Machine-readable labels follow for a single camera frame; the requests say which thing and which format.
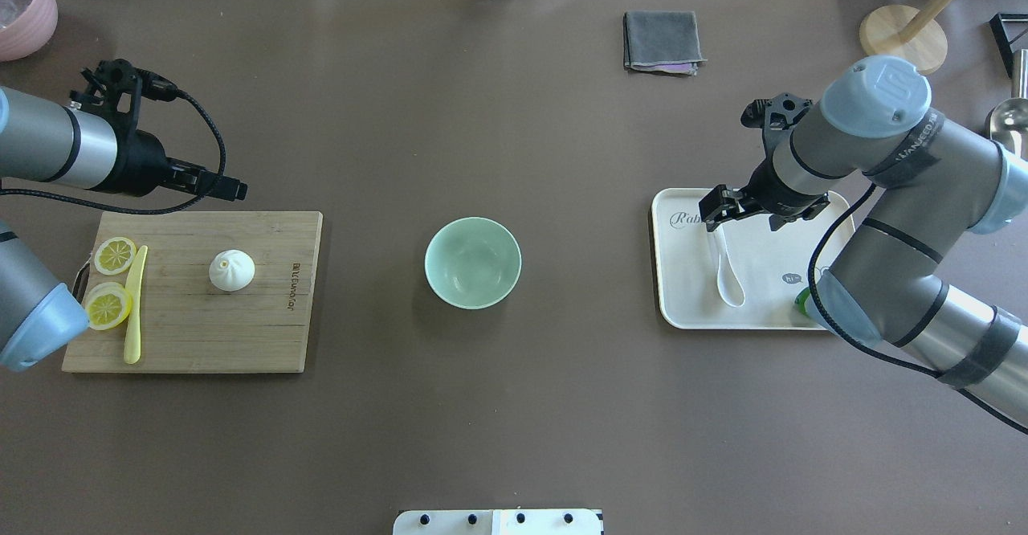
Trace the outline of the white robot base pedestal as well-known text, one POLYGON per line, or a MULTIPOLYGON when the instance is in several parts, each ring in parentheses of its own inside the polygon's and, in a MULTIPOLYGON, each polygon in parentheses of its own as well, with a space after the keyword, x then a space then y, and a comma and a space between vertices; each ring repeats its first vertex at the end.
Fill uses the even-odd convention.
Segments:
POLYGON ((393 534, 603 534, 601 510, 590 508, 495 508, 406 510, 393 534))

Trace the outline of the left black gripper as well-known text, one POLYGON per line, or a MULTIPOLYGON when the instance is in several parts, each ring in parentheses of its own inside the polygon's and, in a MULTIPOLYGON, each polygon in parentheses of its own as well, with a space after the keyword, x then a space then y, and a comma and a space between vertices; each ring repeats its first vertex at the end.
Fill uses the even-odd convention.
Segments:
POLYGON ((210 197, 221 201, 242 201, 247 184, 238 179, 217 175, 205 166, 166 156, 161 142, 143 131, 117 131, 114 166, 103 180, 106 194, 144 197, 157 187, 210 197))

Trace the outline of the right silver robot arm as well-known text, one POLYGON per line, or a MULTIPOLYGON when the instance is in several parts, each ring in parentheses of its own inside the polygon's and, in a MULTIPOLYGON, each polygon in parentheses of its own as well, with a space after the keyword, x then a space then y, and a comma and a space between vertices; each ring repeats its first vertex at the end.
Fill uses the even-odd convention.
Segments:
POLYGON ((872 55, 820 100, 754 100, 742 124, 765 158, 745 187, 701 199, 709 231, 768 215, 771 231, 827 209, 851 175, 877 199, 825 271, 808 268, 797 305, 864 354, 935 378, 1014 430, 1026 431, 1026 324, 937 275, 962 235, 1002 230, 1026 210, 1026 162, 932 109, 913 63, 872 55))

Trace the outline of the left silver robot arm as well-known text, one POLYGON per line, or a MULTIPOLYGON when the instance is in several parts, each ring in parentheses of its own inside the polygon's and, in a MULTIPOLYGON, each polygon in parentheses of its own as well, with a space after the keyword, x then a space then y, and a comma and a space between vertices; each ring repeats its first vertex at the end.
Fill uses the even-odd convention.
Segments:
MULTIPOLYGON (((245 198, 245 184, 223 168, 166 156, 155 137, 137 129, 142 92, 131 91, 128 112, 106 91, 99 106, 62 106, 12 88, 2 90, 2 176, 81 190, 144 197, 158 187, 224 201, 245 198)), ((87 313, 12 231, 2 227, 2 366, 22 373, 88 327, 87 313)))

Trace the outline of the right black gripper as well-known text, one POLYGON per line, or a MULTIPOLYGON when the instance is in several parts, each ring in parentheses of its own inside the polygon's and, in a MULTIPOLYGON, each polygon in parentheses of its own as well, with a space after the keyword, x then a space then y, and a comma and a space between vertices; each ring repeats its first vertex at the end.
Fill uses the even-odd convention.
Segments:
POLYGON ((827 192, 820 195, 801 194, 792 190, 773 168, 773 160, 764 159, 752 171, 743 190, 715 185, 699 201, 699 215, 706 231, 715 231, 720 224, 752 216, 752 203, 759 213, 769 216, 769 230, 778 231, 787 223, 811 220, 830 205, 827 192))

